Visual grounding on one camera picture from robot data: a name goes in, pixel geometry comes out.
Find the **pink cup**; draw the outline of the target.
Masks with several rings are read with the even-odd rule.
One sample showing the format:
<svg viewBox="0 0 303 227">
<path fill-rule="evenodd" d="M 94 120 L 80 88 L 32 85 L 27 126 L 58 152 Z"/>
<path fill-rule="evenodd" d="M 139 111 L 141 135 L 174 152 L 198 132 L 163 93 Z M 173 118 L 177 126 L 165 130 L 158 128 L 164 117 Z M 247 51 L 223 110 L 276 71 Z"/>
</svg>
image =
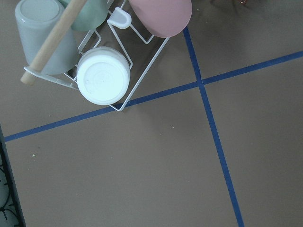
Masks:
<svg viewBox="0 0 303 227">
<path fill-rule="evenodd" d="M 147 30 L 160 38 L 182 32 L 192 16 L 190 0 L 131 0 L 129 3 Z"/>
</svg>

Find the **white cup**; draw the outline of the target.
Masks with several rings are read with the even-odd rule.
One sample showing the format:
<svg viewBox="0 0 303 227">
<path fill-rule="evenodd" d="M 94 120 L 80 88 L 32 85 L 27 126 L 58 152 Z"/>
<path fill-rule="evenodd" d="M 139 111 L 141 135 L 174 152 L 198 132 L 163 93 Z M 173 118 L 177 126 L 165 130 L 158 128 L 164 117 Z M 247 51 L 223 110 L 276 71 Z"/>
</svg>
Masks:
<svg viewBox="0 0 303 227">
<path fill-rule="evenodd" d="M 101 46 L 84 53 L 77 65 L 80 93 L 96 105 L 111 105 L 127 92 L 130 66 L 117 50 Z"/>
</svg>

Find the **grey cup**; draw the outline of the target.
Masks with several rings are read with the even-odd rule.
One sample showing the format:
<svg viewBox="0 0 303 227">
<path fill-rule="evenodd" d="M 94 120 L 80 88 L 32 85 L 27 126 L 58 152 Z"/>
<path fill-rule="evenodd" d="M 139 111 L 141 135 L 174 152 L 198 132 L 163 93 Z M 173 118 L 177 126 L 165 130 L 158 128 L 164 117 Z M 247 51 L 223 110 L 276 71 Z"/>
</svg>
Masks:
<svg viewBox="0 0 303 227">
<path fill-rule="evenodd" d="M 28 64 L 33 61 L 63 12 L 64 7 L 57 0 L 22 0 L 17 4 L 15 17 Z M 42 73 L 65 73 L 75 66 L 78 56 L 75 38 L 68 30 Z"/>
</svg>

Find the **green cup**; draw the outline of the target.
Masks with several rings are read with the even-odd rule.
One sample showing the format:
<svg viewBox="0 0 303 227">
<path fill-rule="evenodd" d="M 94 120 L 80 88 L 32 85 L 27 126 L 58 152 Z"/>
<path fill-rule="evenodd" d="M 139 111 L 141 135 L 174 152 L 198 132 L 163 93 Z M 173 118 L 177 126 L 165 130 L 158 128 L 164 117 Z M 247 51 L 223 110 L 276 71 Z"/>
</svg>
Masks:
<svg viewBox="0 0 303 227">
<path fill-rule="evenodd" d="M 106 0 L 61 0 L 65 10 L 55 29 L 61 33 L 69 28 L 76 31 L 96 29 L 107 18 Z"/>
</svg>

